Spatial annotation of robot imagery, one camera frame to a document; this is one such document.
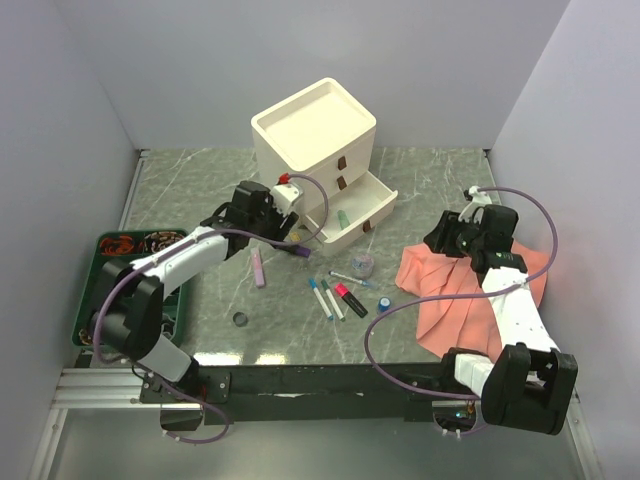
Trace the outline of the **aluminium rail frame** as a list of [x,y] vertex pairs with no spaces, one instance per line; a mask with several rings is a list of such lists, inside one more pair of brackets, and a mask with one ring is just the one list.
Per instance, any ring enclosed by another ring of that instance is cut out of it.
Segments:
[[[129,370],[125,365],[118,368],[91,368],[87,353],[83,353],[75,367],[62,371],[45,430],[42,434],[35,460],[29,473],[32,479],[51,479],[57,466],[57,456],[65,429],[69,428],[69,418],[73,411],[121,411],[127,409],[157,411],[159,406],[146,406],[140,401],[144,372]],[[435,401],[436,408],[452,408],[456,401]],[[313,421],[274,421],[282,424],[319,421],[374,421],[383,419],[355,420],[313,420]]]

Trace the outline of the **green cap white marker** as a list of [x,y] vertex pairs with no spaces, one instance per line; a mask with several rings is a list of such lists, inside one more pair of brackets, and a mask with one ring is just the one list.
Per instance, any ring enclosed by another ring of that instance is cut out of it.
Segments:
[[324,289],[325,294],[327,295],[327,298],[329,299],[329,302],[331,304],[331,307],[334,310],[334,313],[336,314],[337,318],[341,321],[344,322],[345,321],[345,315],[343,313],[343,311],[340,309],[337,300],[328,284],[328,282],[326,280],[322,280],[321,281],[321,285]]

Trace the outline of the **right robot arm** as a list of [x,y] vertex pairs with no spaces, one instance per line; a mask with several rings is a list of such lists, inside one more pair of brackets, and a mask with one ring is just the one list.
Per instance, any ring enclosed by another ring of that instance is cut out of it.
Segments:
[[463,213],[445,211],[424,238],[434,254],[469,258],[489,296],[502,345],[496,361],[471,350],[451,350],[438,385],[450,398],[472,390],[491,425],[556,435],[564,424],[578,364],[559,350],[543,325],[527,280],[528,266],[513,247],[517,222],[511,208],[474,203]]

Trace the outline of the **white drawer cabinet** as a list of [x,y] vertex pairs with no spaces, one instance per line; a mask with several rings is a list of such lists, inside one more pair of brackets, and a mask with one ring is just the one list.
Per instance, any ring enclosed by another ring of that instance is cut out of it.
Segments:
[[251,119],[260,182],[301,173],[332,197],[369,169],[375,117],[333,78],[324,78]]

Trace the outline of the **white bottom drawer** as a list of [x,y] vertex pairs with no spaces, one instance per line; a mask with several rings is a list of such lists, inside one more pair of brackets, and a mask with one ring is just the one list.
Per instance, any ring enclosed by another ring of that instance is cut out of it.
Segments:
[[[329,210],[316,239],[325,256],[341,252],[370,232],[392,213],[398,197],[397,190],[391,190],[369,171],[361,171],[357,177],[338,173],[336,178],[325,176],[320,180],[328,195]],[[345,230],[340,228],[338,210],[344,210],[350,221]]]

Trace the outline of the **green mint highlighter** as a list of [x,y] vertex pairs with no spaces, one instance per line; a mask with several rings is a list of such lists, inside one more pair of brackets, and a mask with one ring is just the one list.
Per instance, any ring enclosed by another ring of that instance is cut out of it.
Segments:
[[337,211],[337,217],[338,217],[338,221],[339,221],[339,225],[340,228],[342,230],[345,230],[346,228],[348,228],[350,226],[350,221],[346,215],[346,212],[344,210],[338,210]]

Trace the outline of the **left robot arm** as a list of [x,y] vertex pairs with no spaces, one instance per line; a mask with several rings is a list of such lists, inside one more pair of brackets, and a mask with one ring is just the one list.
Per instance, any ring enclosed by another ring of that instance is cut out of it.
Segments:
[[164,389],[176,401],[193,399],[200,388],[199,364],[163,334],[166,298],[204,269],[234,256],[252,238],[284,246],[302,195],[292,183],[268,188],[242,181],[230,201],[178,242],[135,261],[108,261],[90,303],[88,332],[98,360],[127,358],[163,377]]

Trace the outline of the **clear paperclip jar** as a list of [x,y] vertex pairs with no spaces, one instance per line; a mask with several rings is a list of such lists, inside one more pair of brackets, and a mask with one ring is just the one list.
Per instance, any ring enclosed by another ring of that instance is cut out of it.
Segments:
[[357,278],[368,279],[373,273],[375,261],[372,255],[363,253],[354,256],[351,265]]

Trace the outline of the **black round cap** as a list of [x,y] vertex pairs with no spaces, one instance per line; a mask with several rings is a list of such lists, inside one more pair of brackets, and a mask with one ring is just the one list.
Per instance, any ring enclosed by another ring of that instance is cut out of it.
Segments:
[[233,315],[233,322],[238,327],[243,327],[248,323],[248,317],[243,312],[236,312]]

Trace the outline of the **orange rubber bands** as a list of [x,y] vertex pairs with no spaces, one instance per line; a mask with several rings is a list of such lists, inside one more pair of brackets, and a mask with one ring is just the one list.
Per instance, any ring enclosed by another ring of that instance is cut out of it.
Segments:
[[101,239],[99,253],[105,256],[124,256],[137,251],[138,242],[130,235],[109,236]]

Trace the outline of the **blue cap white marker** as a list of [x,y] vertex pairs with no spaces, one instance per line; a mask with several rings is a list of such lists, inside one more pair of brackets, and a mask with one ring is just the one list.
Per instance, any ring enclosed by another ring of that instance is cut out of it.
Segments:
[[316,299],[318,300],[318,302],[319,302],[319,304],[320,304],[320,306],[321,306],[326,318],[329,321],[333,321],[334,320],[334,315],[333,315],[331,309],[329,308],[328,304],[326,303],[325,299],[323,298],[323,296],[322,296],[322,294],[321,294],[321,292],[320,292],[320,290],[319,290],[319,288],[317,286],[317,283],[315,282],[315,280],[313,278],[309,279],[309,285],[310,285],[310,287],[311,287]]

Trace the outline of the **pink cloth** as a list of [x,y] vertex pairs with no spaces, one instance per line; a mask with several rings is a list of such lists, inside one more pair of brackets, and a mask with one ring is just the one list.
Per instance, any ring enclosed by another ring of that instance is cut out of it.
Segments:
[[538,307],[547,275],[526,283],[540,272],[549,255],[514,243],[511,252],[525,262],[527,272],[502,267],[479,280],[471,259],[434,254],[424,244],[403,250],[396,285],[420,298],[416,340],[443,356],[452,348],[477,351],[496,361],[503,345],[523,342],[531,349],[554,346],[542,324]]

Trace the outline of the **blue whiteboard pen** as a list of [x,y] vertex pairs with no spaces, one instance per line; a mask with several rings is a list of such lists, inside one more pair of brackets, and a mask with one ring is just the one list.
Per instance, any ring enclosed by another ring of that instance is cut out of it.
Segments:
[[361,285],[361,286],[363,286],[365,288],[369,288],[369,289],[375,289],[376,288],[375,284],[372,283],[369,280],[360,279],[360,278],[356,278],[356,277],[353,277],[353,276],[345,275],[345,274],[336,272],[334,270],[329,270],[328,271],[328,275],[333,277],[333,278],[337,278],[337,279],[340,279],[340,280],[344,280],[344,281],[347,281],[347,282],[351,282],[351,283],[355,283],[355,284]]

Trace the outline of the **pink lilac highlighter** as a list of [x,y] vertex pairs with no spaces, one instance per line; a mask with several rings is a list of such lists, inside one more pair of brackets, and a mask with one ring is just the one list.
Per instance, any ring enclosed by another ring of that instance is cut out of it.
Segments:
[[264,288],[266,286],[266,280],[264,275],[264,267],[262,264],[261,253],[258,247],[254,247],[251,249],[251,262],[252,262],[255,286],[257,288]]

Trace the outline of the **black purple highlighter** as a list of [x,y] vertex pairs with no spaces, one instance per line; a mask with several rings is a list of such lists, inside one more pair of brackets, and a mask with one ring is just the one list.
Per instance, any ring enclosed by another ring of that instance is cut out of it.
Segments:
[[293,253],[303,258],[309,258],[311,255],[311,250],[307,247],[296,245],[293,247]]

